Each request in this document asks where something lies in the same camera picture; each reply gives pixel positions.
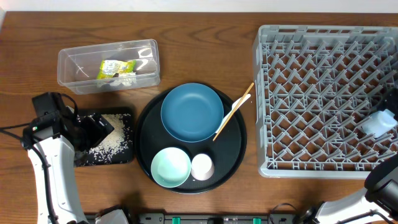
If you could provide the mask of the light blue cup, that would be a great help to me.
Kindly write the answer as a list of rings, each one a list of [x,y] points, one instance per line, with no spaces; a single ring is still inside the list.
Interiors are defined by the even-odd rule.
[[[375,138],[381,137],[397,125],[394,113],[385,109],[369,115],[369,119],[363,124],[365,134],[372,134]]]

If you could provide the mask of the white rice pile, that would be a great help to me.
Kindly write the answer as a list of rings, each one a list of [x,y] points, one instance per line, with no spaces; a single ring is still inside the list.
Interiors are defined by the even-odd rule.
[[[99,164],[110,164],[121,162],[127,155],[129,149],[129,127],[127,119],[130,114],[104,114],[103,117],[114,127],[114,131],[109,134],[97,147],[91,148],[89,156]]]

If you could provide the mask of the yellow green snack wrapper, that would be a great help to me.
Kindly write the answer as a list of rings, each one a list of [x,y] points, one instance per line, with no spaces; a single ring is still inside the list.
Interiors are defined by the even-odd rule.
[[[120,60],[103,60],[100,64],[99,73],[97,74],[96,79],[101,80],[113,78],[115,74],[131,73],[134,70],[135,64],[135,60],[128,62]]]

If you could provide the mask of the blue plate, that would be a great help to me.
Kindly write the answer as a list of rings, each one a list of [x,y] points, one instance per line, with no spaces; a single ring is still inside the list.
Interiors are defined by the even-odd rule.
[[[186,83],[166,94],[160,109],[165,130],[183,142],[208,139],[224,118],[223,103],[217,92],[201,83]]]

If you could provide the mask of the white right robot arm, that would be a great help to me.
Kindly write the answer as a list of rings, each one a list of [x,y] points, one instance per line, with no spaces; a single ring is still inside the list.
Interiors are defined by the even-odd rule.
[[[388,91],[377,111],[362,125],[363,132],[381,137],[397,126],[397,88]],[[371,223],[397,220],[397,155],[376,166],[366,177],[364,188],[343,199],[323,202],[296,216],[294,223]]]

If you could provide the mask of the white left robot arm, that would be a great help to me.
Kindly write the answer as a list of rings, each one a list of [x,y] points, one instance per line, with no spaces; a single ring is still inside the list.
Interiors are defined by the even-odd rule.
[[[79,117],[64,104],[64,94],[46,92],[32,99],[37,115],[23,130],[35,174],[38,223],[88,223],[75,180],[79,153],[98,146],[114,131],[100,114]]]

